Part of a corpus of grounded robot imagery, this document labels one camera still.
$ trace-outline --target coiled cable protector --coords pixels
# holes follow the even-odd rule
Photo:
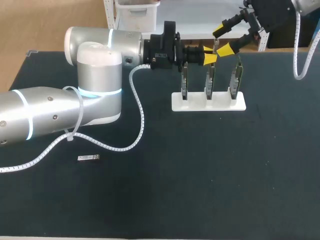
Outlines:
[[[136,140],[127,147],[113,147],[113,146],[109,146],[106,145],[98,140],[93,139],[90,136],[84,135],[82,133],[79,132],[73,132],[73,133],[65,133],[62,134],[61,136],[57,137],[38,157],[36,157],[34,160],[25,163],[25,164],[21,164],[21,165],[17,165],[17,166],[8,166],[8,167],[1,167],[0,168],[0,173],[11,173],[11,172],[17,172],[17,171],[21,171],[21,170],[25,170],[28,169],[32,166],[34,166],[35,164],[37,164],[38,162],[40,162],[58,143],[60,143],[63,139],[68,138],[68,137],[72,137],[72,135],[74,137],[78,137],[78,138],[82,138],[85,140],[88,140],[89,142],[98,145],[99,147],[102,147],[104,149],[110,150],[110,151],[114,151],[114,152],[125,152],[128,151],[130,149],[133,149],[138,142],[140,141],[143,132],[144,132],[144,128],[145,128],[145,115],[144,115],[144,110],[142,108],[140,99],[138,97],[137,91],[135,89],[134,83],[133,83],[133,75],[136,71],[140,70],[140,69],[150,69],[150,65],[148,64],[142,64],[139,66],[136,66],[134,69],[131,70],[130,74],[129,74],[129,83],[134,95],[134,98],[136,100],[136,103],[139,107],[139,111],[140,111],[140,117],[141,117],[141,126],[140,126],[140,132],[138,134],[138,137],[136,138]]]

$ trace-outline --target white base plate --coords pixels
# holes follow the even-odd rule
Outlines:
[[[182,99],[181,92],[174,92],[171,104],[174,112],[244,111],[247,108],[244,94],[239,91],[236,100],[232,100],[229,89],[214,91],[212,100],[207,100],[205,92],[188,92],[188,100]]]

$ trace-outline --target black end effector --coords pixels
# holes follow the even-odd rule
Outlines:
[[[257,22],[257,19],[253,12],[246,15],[245,20],[247,23],[249,23],[250,28],[248,29],[249,34],[245,34],[239,39],[232,40],[229,45],[231,49],[233,50],[234,54],[237,54],[241,48],[244,46],[250,44],[251,42],[256,42],[261,39],[259,30],[260,26]]]
[[[165,21],[162,34],[151,34],[144,40],[143,63],[152,69],[170,69],[175,62],[176,22]]]
[[[220,57],[237,54],[240,51],[240,49],[243,48],[244,46],[248,45],[252,41],[258,41],[261,39],[259,34],[260,25],[258,24],[255,13],[254,12],[249,13],[247,8],[242,9],[240,12],[241,12],[240,15],[242,16],[242,19],[247,23],[249,23],[250,25],[250,28],[248,29],[249,33],[243,35],[239,39],[230,41],[228,44],[218,49],[217,53],[219,54]],[[220,29],[216,30],[213,33],[215,37],[218,36],[218,34],[216,33],[219,33],[219,30]]]
[[[150,40],[144,40],[143,63],[152,69],[171,69],[176,64],[181,73],[186,62],[203,65],[205,53],[202,45],[185,47],[176,33],[176,22],[165,21],[163,34],[151,34]]]

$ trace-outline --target white cable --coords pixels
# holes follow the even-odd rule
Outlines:
[[[67,90],[67,89],[73,89],[75,91],[76,95],[79,98],[79,104],[80,104],[80,111],[79,111],[78,120],[76,121],[75,127],[74,127],[71,135],[66,138],[67,141],[70,142],[70,141],[74,140],[74,135],[78,131],[78,128],[80,127],[82,118],[84,116],[84,100],[83,100],[80,92],[78,91],[78,89],[76,89],[74,86],[65,86],[64,88],[62,88],[62,90]],[[65,129],[64,131],[66,134],[69,133],[68,129]]]
[[[134,148],[137,143],[140,141],[141,137],[142,137],[142,134],[144,132],[144,128],[145,128],[145,115],[144,115],[144,110],[142,108],[142,105],[141,105],[141,102],[139,100],[139,97],[138,97],[138,94],[136,92],[136,89],[135,89],[135,86],[134,86],[134,83],[133,83],[133,75],[136,71],[140,70],[140,69],[149,69],[150,68],[150,65],[148,64],[143,64],[143,65],[139,65],[139,66],[136,66],[134,69],[132,69],[132,71],[130,72],[129,74],[129,82],[130,82],[130,86],[131,86],[131,89],[132,89],[132,92],[133,92],[133,95],[135,97],[135,100],[136,100],[136,103],[138,104],[138,107],[139,107],[139,111],[140,111],[140,117],[141,117],[141,126],[140,126],[140,132],[139,132],[139,135],[138,137],[136,138],[136,140],[130,145],[130,146],[127,146],[127,147],[123,147],[123,148],[118,148],[118,147],[113,147],[113,146],[109,146],[109,145],[106,145],[102,142],[99,142],[95,139],[93,139],[92,137],[90,136],[87,136],[87,135],[84,135],[82,133],[79,133],[79,132],[76,132],[74,133],[74,136],[75,137],[78,137],[78,138],[82,138],[82,139],[85,139],[85,140],[88,140],[89,142],[93,143],[93,144],[96,144],[104,149],[107,149],[107,150],[110,150],[110,151],[114,151],[114,152],[125,152],[125,151],[128,151],[132,148]],[[22,165],[17,165],[17,166],[8,166],[8,167],[1,167],[0,168],[0,173],[11,173],[11,172],[17,172],[17,171],[21,171],[21,170],[25,170],[25,169],[28,169],[30,167],[32,167],[33,165],[37,164],[38,162],[40,162],[59,142],[61,142],[63,139],[67,138],[71,136],[71,133],[65,133],[65,134],[62,134],[61,136],[59,136],[58,138],[56,138],[37,158],[35,158],[34,160],[28,162],[28,163],[25,163],[25,164],[22,164]]]
[[[317,48],[318,42],[320,40],[320,30],[317,32],[313,43],[311,44],[309,53],[306,57],[305,64],[302,70],[301,75],[298,75],[298,47],[299,47],[299,35],[300,35],[300,14],[296,12],[296,29],[295,29],[295,39],[294,39],[294,51],[293,51],[293,75],[297,80],[303,79],[308,71],[309,65],[311,63],[311,59],[314,55],[314,52]]]

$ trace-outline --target black work surface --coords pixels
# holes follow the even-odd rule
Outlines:
[[[0,236],[320,239],[320,55],[303,81],[293,78],[292,54],[241,57],[244,112],[172,112],[177,69],[138,71],[140,143],[112,152],[64,140],[37,165],[1,174]],[[218,60],[216,90],[227,89],[234,66],[234,57]],[[136,139],[128,75],[120,119],[81,133],[116,147]],[[189,76],[189,90],[202,91],[206,68],[192,66]],[[76,68],[61,52],[40,52],[12,89],[67,85],[77,86]],[[60,134],[0,148],[0,165],[33,160]],[[93,154],[101,159],[77,162]]]

